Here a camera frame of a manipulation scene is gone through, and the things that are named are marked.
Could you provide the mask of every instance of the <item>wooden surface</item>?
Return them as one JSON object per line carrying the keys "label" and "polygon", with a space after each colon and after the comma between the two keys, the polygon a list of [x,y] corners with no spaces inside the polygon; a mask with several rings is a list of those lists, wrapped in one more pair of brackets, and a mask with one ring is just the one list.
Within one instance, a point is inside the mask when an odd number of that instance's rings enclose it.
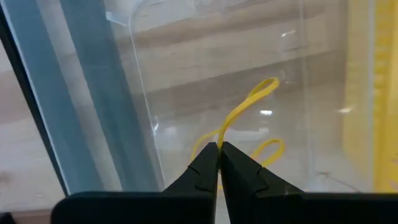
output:
{"label": "wooden surface", "polygon": [[50,224],[51,210],[13,212],[12,217],[17,224]]}
{"label": "wooden surface", "polygon": [[61,186],[5,55],[0,46],[0,211],[50,208]]}
{"label": "wooden surface", "polygon": [[[335,50],[323,3],[309,1],[303,21],[295,1],[259,1],[137,31],[144,87],[156,91]],[[121,42],[126,51],[128,41]]]}

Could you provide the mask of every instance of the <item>yellow rubber band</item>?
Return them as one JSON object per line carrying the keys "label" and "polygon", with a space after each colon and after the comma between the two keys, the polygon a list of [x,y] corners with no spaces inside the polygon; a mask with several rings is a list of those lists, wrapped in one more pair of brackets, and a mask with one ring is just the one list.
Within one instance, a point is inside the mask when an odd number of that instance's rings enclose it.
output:
{"label": "yellow rubber band", "polygon": [[254,89],[249,93],[248,97],[235,109],[233,109],[229,115],[224,120],[224,123],[220,127],[220,131],[218,134],[218,141],[217,141],[217,146],[218,149],[221,150],[223,147],[223,142],[224,142],[224,134],[225,131],[228,129],[228,127],[233,124],[235,119],[243,113],[244,110],[249,108],[251,105],[253,105],[255,102],[259,101],[265,96],[268,96],[270,93],[272,93],[276,88],[279,86],[279,80],[278,78],[270,78],[267,80],[264,80],[260,82]]}
{"label": "yellow rubber band", "polygon": [[[260,82],[256,87],[254,87],[253,90],[248,94],[246,99],[241,104],[239,104],[237,107],[235,107],[235,109],[233,109],[229,113],[229,115],[227,115],[227,117],[225,118],[220,129],[214,130],[209,134],[205,134],[196,141],[195,145],[193,145],[193,149],[192,149],[192,153],[191,153],[191,161],[194,160],[200,143],[202,141],[204,141],[205,139],[210,138],[216,134],[218,134],[217,146],[218,146],[218,149],[221,150],[221,148],[223,147],[223,143],[224,143],[224,134],[225,134],[226,130],[228,129],[228,127],[234,123],[236,118],[241,113],[243,113],[244,110],[249,108],[251,105],[255,104],[260,99],[271,94],[278,87],[279,87],[279,80],[276,77],[266,79],[266,80]],[[285,143],[283,142],[283,140],[282,139],[270,139],[270,140],[264,141],[251,155],[251,157],[253,159],[257,158],[259,156],[259,154],[264,150],[264,148],[272,143],[279,143],[279,148],[278,148],[278,150],[276,150],[276,152],[271,154],[271,156],[269,158],[267,158],[261,162],[261,165],[263,167],[273,164],[276,160],[278,160],[283,155],[283,153],[285,151]],[[222,190],[223,186],[219,185],[218,189]]]}

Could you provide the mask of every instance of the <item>clear plastic container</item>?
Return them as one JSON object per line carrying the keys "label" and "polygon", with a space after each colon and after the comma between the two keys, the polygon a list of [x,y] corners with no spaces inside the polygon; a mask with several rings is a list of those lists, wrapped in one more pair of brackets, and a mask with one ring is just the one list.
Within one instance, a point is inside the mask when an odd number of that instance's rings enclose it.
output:
{"label": "clear plastic container", "polygon": [[[371,190],[369,163],[360,176],[343,150],[347,1],[156,0],[132,2],[132,11],[113,3],[124,21],[113,25],[124,69],[149,114],[165,187],[190,163],[198,138],[259,82],[277,77],[280,87],[241,115],[226,141],[250,154],[266,139],[283,139],[286,152],[268,168],[306,191]],[[369,142],[360,141],[369,157]]]}

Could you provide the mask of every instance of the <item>yellow object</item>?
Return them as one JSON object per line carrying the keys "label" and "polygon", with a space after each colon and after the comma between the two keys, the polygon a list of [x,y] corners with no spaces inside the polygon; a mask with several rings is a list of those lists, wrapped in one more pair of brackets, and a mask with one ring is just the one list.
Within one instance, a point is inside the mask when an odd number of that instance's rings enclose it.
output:
{"label": "yellow object", "polygon": [[[234,123],[236,118],[243,113],[246,109],[248,109],[251,105],[253,105],[255,102],[259,101],[263,97],[268,96],[271,94],[276,88],[279,86],[279,80],[278,78],[269,78],[266,79],[260,84],[258,84],[254,89],[248,94],[246,99],[239,104],[235,109],[233,109],[229,115],[227,115],[226,119],[224,120],[223,124],[221,125],[220,129],[214,130],[209,134],[205,134],[202,137],[200,137],[195,145],[193,146],[192,154],[191,154],[191,161],[195,158],[195,155],[197,153],[198,147],[201,142],[203,142],[205,139],[210,138],[216,134],[218,134],[218,142],[217,146],[218,149],[221,150],[224,142],[224,134],[228,127]],[[285,151],[285,143],[281,139],[270,139],[267,141],[264,141],[252,154],[252,158],[258,157],[258,155],[263,151],[263,149],[272,144],[272,143],[279,143],[279,148],[274,152],[268,159],[264,160],[261,162],[262,166],[268,166],[274,163],[276,160],[278,160],[284,153]]]}
{"label": "yellow object", "polygon": [[398,1],[350,0],[348,13],[344,149],[373,190],[398,192]]}

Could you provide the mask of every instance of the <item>metal frame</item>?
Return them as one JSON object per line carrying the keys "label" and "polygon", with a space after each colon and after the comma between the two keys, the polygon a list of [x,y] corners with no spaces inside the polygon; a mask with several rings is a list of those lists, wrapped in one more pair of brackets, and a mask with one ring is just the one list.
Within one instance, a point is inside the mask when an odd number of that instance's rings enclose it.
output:
{"label": "metal frame", "polygon": [[104,2],[60,3],[123,190],[160,190]]}
{"label": "metal frame", "polygon": [[1,1],[1,40],[66,194],[103,184],[36,1]]}

